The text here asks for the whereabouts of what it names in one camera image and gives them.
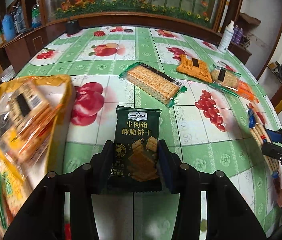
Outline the WEIDAN yellow cracker pack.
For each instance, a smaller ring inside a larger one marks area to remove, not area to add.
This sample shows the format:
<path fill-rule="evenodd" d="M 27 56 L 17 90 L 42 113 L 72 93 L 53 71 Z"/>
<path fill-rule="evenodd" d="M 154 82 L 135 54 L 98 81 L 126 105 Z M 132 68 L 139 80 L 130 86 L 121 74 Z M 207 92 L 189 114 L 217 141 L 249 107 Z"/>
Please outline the WEIDAN yellow cracker pack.
<path fill-rule="evenodd" d="M 8 171 L 0 172 L 1 186 L 8 208 L 13 217 L 16 216 L 28 198 L 28 192 L 18 178 Z"/>

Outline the white blue cracker pack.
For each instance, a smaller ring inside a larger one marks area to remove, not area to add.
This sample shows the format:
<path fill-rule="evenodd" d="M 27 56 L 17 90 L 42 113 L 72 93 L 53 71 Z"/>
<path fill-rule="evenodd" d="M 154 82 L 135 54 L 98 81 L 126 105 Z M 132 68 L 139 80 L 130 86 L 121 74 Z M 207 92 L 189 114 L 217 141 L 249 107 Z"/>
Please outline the white blue cracker pack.
<path fill-rule="evenodd" d="M 272 142 L 267 134 L 260 117 L 253 108 L 248 109 L 248 127 L 249 131 L 256 141 L 259 148 L 266 142 Z M 263 155 L 265 162 L 270 170 L 271 176 L 276 179 L 279 177 L 279 162 L 269 156 Z"/>

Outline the yellow red cracker pack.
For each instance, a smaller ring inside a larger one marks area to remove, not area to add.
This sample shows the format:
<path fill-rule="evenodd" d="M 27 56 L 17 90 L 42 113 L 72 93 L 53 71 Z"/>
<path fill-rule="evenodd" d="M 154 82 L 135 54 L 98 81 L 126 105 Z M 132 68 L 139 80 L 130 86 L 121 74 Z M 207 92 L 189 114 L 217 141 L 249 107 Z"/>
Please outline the yellow red cracker pack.
<path fill-rule="evenodd" d="M 36 135 L 22 139 L 14 127 L 9 128 L 0 138 L 0 156 L 8 161 L 34 165 L 45 152 L 50 135 Z"/>

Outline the orange sandwich cracker pack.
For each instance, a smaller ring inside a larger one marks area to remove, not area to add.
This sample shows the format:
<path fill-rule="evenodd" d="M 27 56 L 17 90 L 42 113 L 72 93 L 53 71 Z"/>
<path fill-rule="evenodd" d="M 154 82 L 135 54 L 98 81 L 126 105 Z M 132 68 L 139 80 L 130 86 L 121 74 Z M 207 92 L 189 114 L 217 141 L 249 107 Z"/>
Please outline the orange sandwich cracker pack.
<path fill-rule="evenodd" d="M 237 94 L 253 103 L 259 103 L 259 100 L 255 96 L 252 88 L 241 80 L 238 82 Z"/>

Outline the round cracker green pack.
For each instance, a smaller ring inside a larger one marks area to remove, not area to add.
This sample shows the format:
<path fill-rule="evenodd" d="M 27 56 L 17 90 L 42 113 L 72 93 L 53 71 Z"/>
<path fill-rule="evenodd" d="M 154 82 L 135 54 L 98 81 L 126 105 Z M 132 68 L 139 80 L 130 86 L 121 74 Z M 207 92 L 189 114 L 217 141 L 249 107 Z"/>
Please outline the round cracker green pack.
<path fill-rule="evenodd" d="M 239 97 L 238 87 L 241 78 L 240 73 L 214 65 L 210 75 L 212 78 L 211 87 Z"/>

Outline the dark green beef biscuit packet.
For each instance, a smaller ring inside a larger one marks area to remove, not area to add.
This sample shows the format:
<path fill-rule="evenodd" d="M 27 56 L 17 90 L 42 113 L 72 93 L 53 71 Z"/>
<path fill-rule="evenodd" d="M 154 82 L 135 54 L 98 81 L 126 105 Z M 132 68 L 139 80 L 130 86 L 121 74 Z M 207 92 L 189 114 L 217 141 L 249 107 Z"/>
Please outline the dark green beef biscuit packet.
<path fill-rule="evenodd" d="M 108 179 L 110 190 L 162 190 L 157 169 L 160 109 L 117 106 L 114 158 Z"/>

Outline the orange snack pack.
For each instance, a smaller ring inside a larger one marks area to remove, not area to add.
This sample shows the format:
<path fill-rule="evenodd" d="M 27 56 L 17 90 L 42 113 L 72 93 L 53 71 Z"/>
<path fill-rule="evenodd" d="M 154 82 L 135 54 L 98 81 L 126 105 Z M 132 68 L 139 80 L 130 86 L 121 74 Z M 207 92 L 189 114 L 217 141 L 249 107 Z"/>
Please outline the orange snack pack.
<path fill-rule="evenodd" d="M 176 68 L 176 71 L 201 81 L 212 83 L 208 65 L 194 57 L 184 54 L 180 55 L 180 65 Z"/>

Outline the long green cracker pack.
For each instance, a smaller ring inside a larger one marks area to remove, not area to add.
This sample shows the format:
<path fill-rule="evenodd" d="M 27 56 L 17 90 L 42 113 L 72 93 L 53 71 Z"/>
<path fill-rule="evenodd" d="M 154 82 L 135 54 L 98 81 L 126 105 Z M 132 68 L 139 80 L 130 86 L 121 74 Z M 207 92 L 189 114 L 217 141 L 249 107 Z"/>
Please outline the long green cracker pack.
<path fill-rule="evenodd" d="M 188 90 L 180 81 L 140 62 L 128 66 L 119 77 L 127 79 L 166 107 L 174 106 L 176 97 Z"/>

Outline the brown barcode cracker pack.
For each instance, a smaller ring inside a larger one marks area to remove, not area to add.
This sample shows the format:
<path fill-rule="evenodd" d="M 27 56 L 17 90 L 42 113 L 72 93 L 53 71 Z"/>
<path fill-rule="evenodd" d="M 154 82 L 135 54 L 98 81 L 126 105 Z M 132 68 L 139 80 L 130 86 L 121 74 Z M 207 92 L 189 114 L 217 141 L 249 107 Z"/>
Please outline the brown barcode cracker pack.
<path fill-rule="evenodd" d="M 53 105 L 31 79 L 25 80 L 9 98 L 12 126 L 22 139 L 50 134 L 61 104 Z"/>

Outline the yellow rimmed white tray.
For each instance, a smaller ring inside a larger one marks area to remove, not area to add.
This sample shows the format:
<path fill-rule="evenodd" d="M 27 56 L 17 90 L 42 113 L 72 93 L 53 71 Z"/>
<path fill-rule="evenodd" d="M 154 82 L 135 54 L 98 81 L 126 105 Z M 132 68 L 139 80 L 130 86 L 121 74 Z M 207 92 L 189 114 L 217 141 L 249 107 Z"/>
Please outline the yellow rimmed white tray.
<path fill-rule="evenodd" d="M 0 237 L 41 178 L 61 171 L 75 95 L 68 75 L 0 85 Z"/>

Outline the white spray bottle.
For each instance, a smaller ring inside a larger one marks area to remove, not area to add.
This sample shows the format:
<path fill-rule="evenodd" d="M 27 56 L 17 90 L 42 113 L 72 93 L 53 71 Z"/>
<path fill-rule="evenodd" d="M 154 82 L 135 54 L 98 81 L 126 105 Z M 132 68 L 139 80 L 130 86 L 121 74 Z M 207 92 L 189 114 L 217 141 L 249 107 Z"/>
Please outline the white spray bottle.
<path fill-rule="evenodd" d="M 223 36 L 218 45 L 218 50 L 221 53 L 226 53 L 230 42 L 232 40 L 232 36 L 234 35 L 234 21 L 231 21 L 224 29 Z"/>

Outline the purple bottles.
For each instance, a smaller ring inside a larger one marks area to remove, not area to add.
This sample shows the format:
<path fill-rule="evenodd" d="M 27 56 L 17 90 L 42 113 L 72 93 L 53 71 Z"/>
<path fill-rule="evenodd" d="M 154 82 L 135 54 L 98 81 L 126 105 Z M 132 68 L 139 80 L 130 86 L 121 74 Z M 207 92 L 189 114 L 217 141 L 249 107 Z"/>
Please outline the purple bottles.
<path fill-rule="evenodd" d="M 239 28 L 238 25 L 234 26 L 234 34 L 232 36 L 232 42 L 239 44 L 243 37 L 243 29 Z"/>

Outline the wooden side cabinet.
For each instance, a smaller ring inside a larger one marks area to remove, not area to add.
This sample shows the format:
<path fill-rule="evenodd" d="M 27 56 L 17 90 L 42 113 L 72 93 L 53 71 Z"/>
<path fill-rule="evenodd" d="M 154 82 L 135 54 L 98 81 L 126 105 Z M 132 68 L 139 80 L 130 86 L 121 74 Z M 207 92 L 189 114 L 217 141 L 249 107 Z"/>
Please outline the wooden side cabinet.
<path fill-rule="evenodd" d="M 46 45 L 65 32 L 63 23 L 43 25 L 0 46 L 0 74 L 12 66 L 16 73 Z"/>

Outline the small black cup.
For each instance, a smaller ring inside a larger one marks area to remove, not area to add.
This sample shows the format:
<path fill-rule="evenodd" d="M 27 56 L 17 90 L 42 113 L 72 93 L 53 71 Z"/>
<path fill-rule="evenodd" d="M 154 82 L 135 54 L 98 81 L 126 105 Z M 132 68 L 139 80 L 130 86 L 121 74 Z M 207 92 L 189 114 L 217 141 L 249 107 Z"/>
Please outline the small black cup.
<path fill-rule="evenodd" d="M 65 30 L 67 35 L 74 35 L 78 32 L 80 32 L 81 27 L 79 25 L 79 22 L 77 20 L 75 21 L 68 21 L 65 23 Z"/>

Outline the blue thermos bottle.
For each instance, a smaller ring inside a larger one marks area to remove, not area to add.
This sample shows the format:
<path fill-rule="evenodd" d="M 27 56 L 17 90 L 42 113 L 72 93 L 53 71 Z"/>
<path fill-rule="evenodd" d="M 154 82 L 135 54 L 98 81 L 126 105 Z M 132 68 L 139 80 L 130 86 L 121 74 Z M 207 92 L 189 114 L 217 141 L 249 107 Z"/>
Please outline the blue thermos bottle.
<path fill-rule="evenodd" d="M 3 17 L 2 30 L 7 42 L 11 41 L 16 37 L 13 18 L 11 15 L 5 14 L 5 16 Z"/>

